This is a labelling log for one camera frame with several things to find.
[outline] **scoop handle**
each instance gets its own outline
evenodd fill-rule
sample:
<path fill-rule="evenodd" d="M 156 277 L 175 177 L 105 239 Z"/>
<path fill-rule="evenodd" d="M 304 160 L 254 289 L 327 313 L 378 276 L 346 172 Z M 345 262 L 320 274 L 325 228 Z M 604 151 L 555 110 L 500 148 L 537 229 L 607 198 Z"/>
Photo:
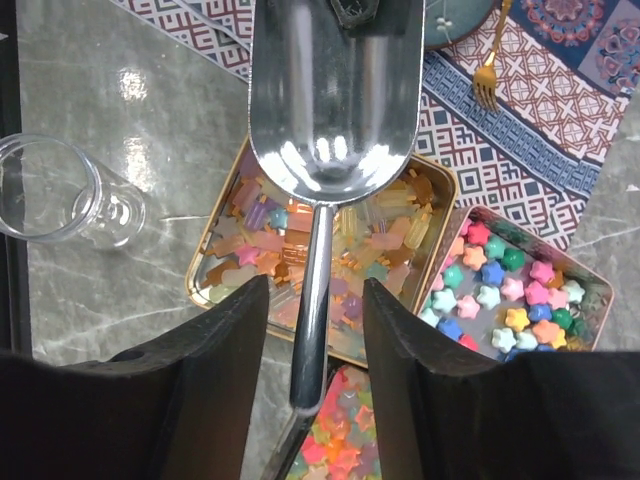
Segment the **scoop handle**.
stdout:
<path fill-rule="evenodd" d="M 289 400 L 301 416 L 315 415 L 324 400 L 327 373 L 331 240 L 336 208 L 313 210 L 311 241 L 302 284 L 300 311 L 291 362 Z"/>

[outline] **metal scoop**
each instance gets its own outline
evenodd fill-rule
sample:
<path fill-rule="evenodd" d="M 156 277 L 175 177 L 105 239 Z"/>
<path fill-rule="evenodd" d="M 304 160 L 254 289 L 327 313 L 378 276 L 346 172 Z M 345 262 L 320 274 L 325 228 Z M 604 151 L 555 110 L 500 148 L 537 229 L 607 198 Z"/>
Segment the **metal scoop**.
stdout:
<path fill-rule="evenodd" d="M 256 1 L 251 143 L 269 179 L 314 208 L 291 371 L 300 415 L 324 398 L 333 217 L 391 183 L 413 147 L 424 15 L 423 0 L 381 0 L 344 30 L 329 0 Z"/>

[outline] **gold fork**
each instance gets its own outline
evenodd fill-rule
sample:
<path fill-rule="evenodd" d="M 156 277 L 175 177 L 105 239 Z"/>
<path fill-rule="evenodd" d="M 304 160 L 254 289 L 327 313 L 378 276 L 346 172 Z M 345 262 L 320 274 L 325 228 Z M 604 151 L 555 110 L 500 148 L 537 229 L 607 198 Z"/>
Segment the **gold fork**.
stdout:
<path fill-rule="evenodd" d="M 484 65 L 473 74 L 473 92 L 476 95 L 476 100 L 481 107 L 494 112 L 498 111 L 498 102 L 496 100 L 496 70 L 493 68 L 493 63 L 496 60 L 498 48 L 500 48 L 500 39 L 502 38 L 504 25 L 507 22 L 507 14 L 512 4 L 513 0 L 502 0 L 500 20 L 498 20 L 498 26 L 496 27 L 496 38 L 493 40 L 491 53 Z"/>

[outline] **marble surface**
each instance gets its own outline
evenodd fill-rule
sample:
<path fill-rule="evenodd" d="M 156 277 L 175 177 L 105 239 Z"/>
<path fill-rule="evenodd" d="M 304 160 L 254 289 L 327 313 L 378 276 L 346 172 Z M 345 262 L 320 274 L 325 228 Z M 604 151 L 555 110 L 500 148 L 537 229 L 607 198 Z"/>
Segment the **marble surface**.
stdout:
<path fill-rule="evenodd" d="M 18 0 L 23 130 L 85 148 L 149 198 L 146 243 L 117 254 L 29 246 L 34 356 L 107 359 L 199 313 L 184 275 L 247 132 L 247 88 L 105 0 Z M 599 348 L 640 348 L 640 95 L 620 126 L 571 253 L 614 285 Z M 289 417 L 291 347 L 267 340 L 243 478 Z"/>

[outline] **geometric pattern cloth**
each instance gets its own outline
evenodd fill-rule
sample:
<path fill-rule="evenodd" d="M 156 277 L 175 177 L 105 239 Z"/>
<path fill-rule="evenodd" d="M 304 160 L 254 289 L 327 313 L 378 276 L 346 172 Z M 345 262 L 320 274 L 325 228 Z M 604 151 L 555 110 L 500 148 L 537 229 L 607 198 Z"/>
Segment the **geometric pattern cloth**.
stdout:
<path fill-rule="evenodd" d="M 248 81 L 251 0 L 111 1 Z M 497 114 L 477 105 L 471 77 L 499 10 L 425 53 L 415 150 L 456 173 L 458 206 L 486 205 L 568 248 L 640 79 L 639 5 L 515 0 L 495 65 Z"/>

